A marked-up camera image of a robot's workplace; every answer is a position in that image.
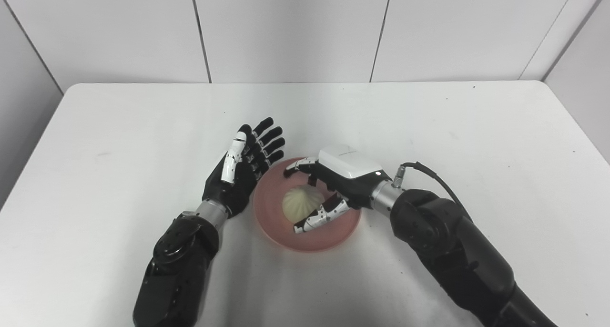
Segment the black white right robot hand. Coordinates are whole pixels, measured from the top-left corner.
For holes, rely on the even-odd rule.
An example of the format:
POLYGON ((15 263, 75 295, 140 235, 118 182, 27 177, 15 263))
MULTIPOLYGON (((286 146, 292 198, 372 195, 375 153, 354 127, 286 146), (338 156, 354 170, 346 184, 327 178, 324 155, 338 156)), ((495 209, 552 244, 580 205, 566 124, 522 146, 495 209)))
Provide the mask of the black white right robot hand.
POLYGON ((307 217, 294 223, 296 234, 313 231, 351 209, 372 208, 375 189, 390 181, 380 164, 345 144, 325 147, 316 157, 293 162, 284 169, 284 177, 297 172, 307 174, 311 186, 322 181, 333 194, 307 217))

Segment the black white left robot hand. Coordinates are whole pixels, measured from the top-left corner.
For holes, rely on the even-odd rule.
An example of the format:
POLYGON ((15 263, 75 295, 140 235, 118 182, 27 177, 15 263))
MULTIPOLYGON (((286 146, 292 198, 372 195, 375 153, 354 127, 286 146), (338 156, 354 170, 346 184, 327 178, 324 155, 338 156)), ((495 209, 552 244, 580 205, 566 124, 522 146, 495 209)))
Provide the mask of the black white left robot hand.
POLYGON ((229 218, 240 214, 262 176, 284 157, 284 145, 283 129, 271 117, 254 128, 242 125, 205 181, 202 201, 220 204, 229 218))

